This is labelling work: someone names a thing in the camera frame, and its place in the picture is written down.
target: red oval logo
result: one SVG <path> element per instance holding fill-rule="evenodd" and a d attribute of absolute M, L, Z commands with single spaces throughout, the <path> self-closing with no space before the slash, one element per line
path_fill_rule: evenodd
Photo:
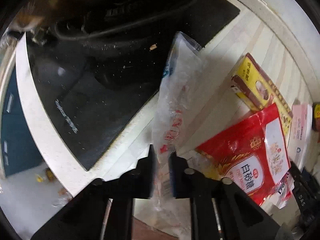
<path fill-rule="evenodd" d="M 253 169 L 253 176 L 255 178 L 257 178 L 259 176 L 258 170 L 257 169 Z"/>

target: food crumb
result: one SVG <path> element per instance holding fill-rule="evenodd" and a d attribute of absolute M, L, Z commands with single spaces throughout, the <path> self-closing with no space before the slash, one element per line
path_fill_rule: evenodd
<path fill-rule="evenodd" d="M 153 44 L 153 45 L 150 46 L 150 50 L 154 50 L 156 48 L 157 48 L 157 44 Z"/>

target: black glass surface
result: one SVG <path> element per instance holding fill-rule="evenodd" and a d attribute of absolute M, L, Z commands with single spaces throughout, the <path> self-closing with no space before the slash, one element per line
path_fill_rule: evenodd
<path fill-rule="evenodd" d="M 198 0 L 183 15 L 105 38 L 44 46 L 27 38 L 38 94 L 79 163 L 90 169 L 157 92 L 177 31 L 205 46 L 238 14 L 226 0 Z"/>

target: yellow and brown box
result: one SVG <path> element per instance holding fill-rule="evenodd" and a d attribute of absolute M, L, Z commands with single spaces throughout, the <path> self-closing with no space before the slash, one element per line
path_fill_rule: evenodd
<path fill-rule="evenodd" d="M 286 135 L 290 129 L 293 115 L 284 97 L 250 53 L 247 53 L 240 62 L 238 70 L 232 77 L 234 92 L 255 112 L 276 103 L 282 129 Z"/>

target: yellow and red package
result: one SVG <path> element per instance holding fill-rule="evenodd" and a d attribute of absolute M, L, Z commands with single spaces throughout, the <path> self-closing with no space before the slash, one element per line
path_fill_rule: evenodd
<path fill-rule="evenodd" d="M 227 128 L 197 151 L 211 155 L 219 175 L 231 178 L 258 205 L 290 168 L 276 104 Z"/>

